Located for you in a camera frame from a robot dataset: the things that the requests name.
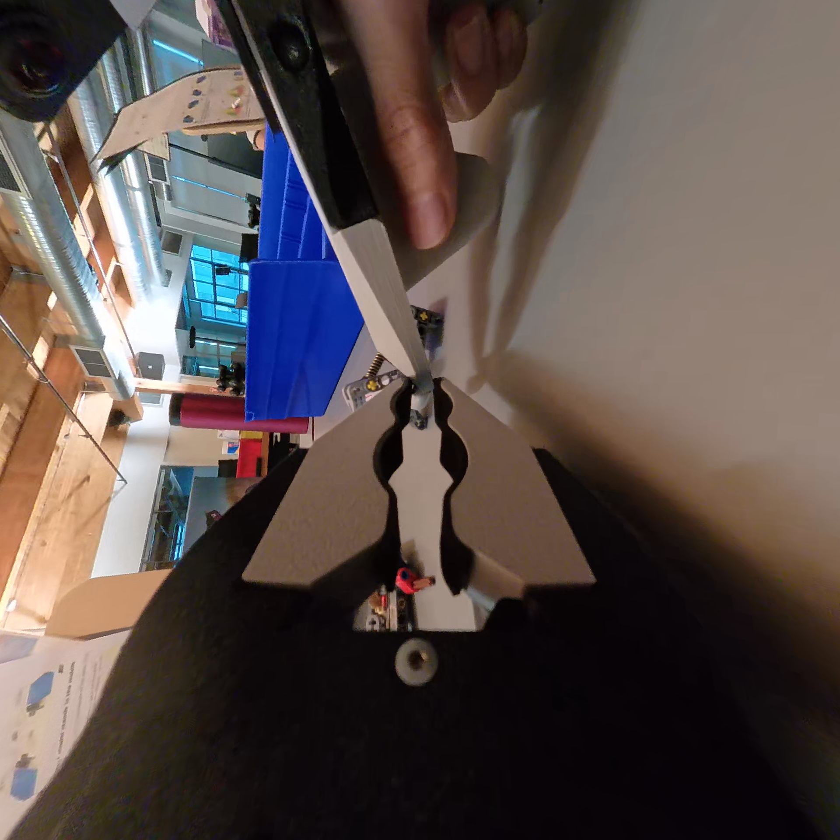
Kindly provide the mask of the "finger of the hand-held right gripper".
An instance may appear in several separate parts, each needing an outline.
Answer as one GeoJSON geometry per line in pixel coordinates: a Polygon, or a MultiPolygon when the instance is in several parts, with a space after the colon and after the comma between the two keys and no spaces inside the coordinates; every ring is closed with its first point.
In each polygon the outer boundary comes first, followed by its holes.
{"type": "Polygon", "coordinates": [[[431,367],[385,226],[372,218],[327,233],[375,349],[411,380],[415,393],[429,395],[431,367]]]}

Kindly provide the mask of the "black device with lens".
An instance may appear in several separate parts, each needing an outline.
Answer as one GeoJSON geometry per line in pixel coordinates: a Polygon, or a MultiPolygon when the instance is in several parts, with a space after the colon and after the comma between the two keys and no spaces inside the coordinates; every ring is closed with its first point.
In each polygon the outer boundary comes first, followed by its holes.
{"type": "Polygon", "coordinates": [[[128,27],[109,1],[2,1],[2,110],[52,120],[128,27]]]}

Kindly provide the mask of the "silver air duct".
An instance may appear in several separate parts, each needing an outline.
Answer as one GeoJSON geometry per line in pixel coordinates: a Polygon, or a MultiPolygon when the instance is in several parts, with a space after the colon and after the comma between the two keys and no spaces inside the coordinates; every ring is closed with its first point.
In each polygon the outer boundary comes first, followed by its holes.
{"type": "MultiPolygon", "coordinates": [[[[150,300],[155,286],[165,278],[151,191],[137,151],[122,152],[114,161],[97,157],[117,120],[113,106],[130,104],[124,96],[118,62],[121,46],[118,38],[104,52],[70,94],[66,107],[117,267],[131,300],[138,303],[150,300]]],[[[2,184],[8,175],[16,185],[12,191],[3,187],[2,195],[69,318],[73,333],[66,336],[67,345],[80,366],[99,379],[114,400],[131,400],[138,383],[133,369],[136,353],[116,304],[107,304],[104,298],[110,294],[109,284],[104,280],[99,286],[97,269],[90,266],[88,257],[101,268],[105,265],[92,245],[87,254],[83,252],[49,161],[58,164],[61,176],[67,179],[69,169],[62,163],[61,153],[55,151],[49,157],[39,145],[35,124],[2,111],[2,184]]]]}

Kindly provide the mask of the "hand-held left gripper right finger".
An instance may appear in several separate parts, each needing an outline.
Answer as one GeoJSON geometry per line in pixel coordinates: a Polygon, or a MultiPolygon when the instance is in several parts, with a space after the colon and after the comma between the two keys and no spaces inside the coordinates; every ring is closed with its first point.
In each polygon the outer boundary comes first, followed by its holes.
{"type": "Polygon", "coordinates": [[[534,450],[449,380],[434,384],[443,499],[440,565],[453,595],[521,600],[595,576],[534,450]]]}

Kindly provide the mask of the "cardboard box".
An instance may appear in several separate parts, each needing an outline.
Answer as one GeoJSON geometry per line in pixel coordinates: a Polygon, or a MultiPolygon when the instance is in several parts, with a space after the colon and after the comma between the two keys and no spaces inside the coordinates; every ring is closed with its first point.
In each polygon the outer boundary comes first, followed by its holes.
{"type": "Polygon", "coordinates": [[[172,570],[90,578],[62,596],[45,636],[85,640],[131,629],[172,570]]]}

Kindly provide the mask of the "person's right hand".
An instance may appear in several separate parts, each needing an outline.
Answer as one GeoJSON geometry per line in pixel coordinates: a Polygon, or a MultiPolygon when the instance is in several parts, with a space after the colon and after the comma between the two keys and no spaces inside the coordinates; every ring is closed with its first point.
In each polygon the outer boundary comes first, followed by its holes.
{"type": "Polygon", "coordinates": [[[470,2],[443,25],[448,84],[434,81],[428,1],[333,2],[369,81],[377,128],[402,202],[409,238],[433,249],[458,208],[450,123],[479,116],[517,78],[527,26],[507,5],[470,2]]]}

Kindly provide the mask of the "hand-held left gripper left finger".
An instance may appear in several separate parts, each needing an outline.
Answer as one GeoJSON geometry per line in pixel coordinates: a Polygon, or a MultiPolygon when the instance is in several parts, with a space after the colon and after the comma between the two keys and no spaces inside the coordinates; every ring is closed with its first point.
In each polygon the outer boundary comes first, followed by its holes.
{"type": "Polygon", "coordinates": [[[393,588],[402,565],[396,494],[411,386],[394,382],[320,436],[243,581],[310,592],[393,588]]]}

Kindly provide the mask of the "toy car chassis assembly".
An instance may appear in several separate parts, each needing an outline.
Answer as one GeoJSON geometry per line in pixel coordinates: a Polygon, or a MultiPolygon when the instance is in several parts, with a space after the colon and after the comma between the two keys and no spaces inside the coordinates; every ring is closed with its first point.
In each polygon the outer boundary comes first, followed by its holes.
{"type": "Polygon", "coordinates": [[[417,624],[415,596],[436,585],[433,575],[421,575],[403,566],[391,589],[374,590],[360,606],[353,627],[371,633],[410,633],[417,624]]]}

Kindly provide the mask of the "wooden sign board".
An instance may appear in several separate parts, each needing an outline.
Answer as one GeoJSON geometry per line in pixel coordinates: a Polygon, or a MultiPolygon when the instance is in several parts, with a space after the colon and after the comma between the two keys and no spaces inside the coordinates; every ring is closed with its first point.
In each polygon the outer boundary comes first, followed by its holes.
{"type": "Polygon", "coordinates": [[[212,68],[183,77],[122,107],[94,157],[118,163],[141,145],[172,132],[244,133],[266,123],[241,66],[212,68]]]}

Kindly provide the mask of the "maroon rolled mat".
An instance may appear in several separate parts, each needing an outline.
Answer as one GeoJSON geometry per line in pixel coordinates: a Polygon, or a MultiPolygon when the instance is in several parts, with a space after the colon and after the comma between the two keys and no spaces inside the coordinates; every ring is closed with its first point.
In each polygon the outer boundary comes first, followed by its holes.
{"type": "Polygon", "coordinates": [[[169,420],[173,427],[270,434],[305,434],[310,425],[307,416],[248,419],[243,397],[194,393],[171,395],[169,420]]]}

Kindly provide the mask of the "large blue storage bin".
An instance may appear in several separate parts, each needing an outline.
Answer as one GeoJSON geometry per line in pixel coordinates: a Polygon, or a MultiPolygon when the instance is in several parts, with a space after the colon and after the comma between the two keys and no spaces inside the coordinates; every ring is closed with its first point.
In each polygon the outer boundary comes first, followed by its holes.
{"type": "Polygon", "coordinates": [[[249,266],[245,417],[321,417],[364,325],[337,261],[249,266]]]}

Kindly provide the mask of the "window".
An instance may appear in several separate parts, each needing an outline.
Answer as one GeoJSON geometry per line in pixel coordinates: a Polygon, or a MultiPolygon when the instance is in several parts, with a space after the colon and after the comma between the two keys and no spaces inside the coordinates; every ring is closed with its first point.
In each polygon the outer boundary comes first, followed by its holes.
{"type": "Polygon", "coordinates": [[[248,290],[247,263],[225,251],[192,247],[183,297],[193,319],[244,328],[247,311],[236,302],[248,290]]]}

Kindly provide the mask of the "printed paper sheet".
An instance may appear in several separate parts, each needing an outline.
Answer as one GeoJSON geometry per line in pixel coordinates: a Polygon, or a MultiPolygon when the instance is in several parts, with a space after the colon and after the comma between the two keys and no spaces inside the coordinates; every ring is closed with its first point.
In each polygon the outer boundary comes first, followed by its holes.
{"type": "Polygon", "coordinates": [[[88,640],[2,632],[2,837],[71,751],[130,630],[88,640]]]}

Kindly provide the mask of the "black toy beam with pins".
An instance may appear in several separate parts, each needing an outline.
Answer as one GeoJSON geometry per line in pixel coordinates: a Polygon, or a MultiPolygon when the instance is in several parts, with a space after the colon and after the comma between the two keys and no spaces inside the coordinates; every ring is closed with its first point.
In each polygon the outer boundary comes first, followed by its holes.
{"type": "Polygon", "coordinates": [[[434,360],[444,342],[445,315],[414,305],[411,305],[411,310],[427,357],[434,360]]]}

